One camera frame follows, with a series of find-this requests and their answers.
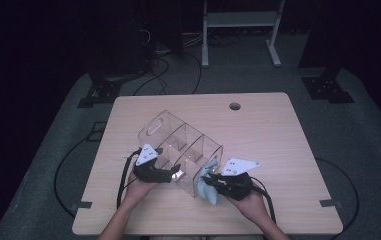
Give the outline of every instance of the gray carpet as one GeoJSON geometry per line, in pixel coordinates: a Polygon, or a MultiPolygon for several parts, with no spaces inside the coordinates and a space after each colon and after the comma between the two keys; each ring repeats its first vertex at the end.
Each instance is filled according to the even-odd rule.
{"type": "MultiPolygon", "coordinates": [[[[346,70],[337,81],[355,103],[330,104],[311,100],[301,78],[317,76],[322,69],[298,69],[307,35],[280,34],[276,47],[282,66],[272,65],[265,46],[266,36],[241,37],[238,44],[210,48],[210,67],[202,70],[196,94],[285,92],[289,95],[314,156],[344,170],[359,193],[359,215],[338,239],[381,239],[381,111],[362,82],[346,70]]],[[[186,49],[199,60],[200,47],[186,49]]],[[[191,94],[199,66],[191,56],[163,57],[169,69],[159,81],[145,85],[137,95],[191,94]]],[[[161,73],[166,64],[153,62],[161,73]]],[[[151,73],[123,85],[121,95],[133,95],[151,73]]],[[[57,203],[53,191],[56,169],[62,158],[90,132],[96,121],[107,121],[111,104],[77,108],[91,85],[87,75],[79,78],[65,99],[24,180],[0,222],[0,239],[95,239],[72,233],[73,218],[57,203]]],[[[78,145],[59,171],[60,198],[68,207],[79,203],[97,153],[98,142],[78,145]]],[[[355,195],[349,182],[330,164],[318,162],[343,224],[352,218],[355,195]]],[[[331,236],[291,236],[292,239],[329,239],[331,236]]]]}

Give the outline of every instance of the cloth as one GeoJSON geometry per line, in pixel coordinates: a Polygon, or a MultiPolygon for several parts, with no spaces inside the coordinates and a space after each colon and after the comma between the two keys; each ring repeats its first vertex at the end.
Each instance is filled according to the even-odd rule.
{"type": "Polygon", "coordinates": [[[201,177],[202,176],[209,177],[208,173],[211,173],[212,169],[216,166],[218,166],[218,160],[216,158],[207,162],[202,167],[202,169],[200,169],[199,176],[198,176],[199,181],[197,182],[197,195],[207,200],[212,205],[216,205],[217,203],[218,192],[213,186],[209,186],[208,184],[206,184],[205,181],[201,179],[201,177]]]}

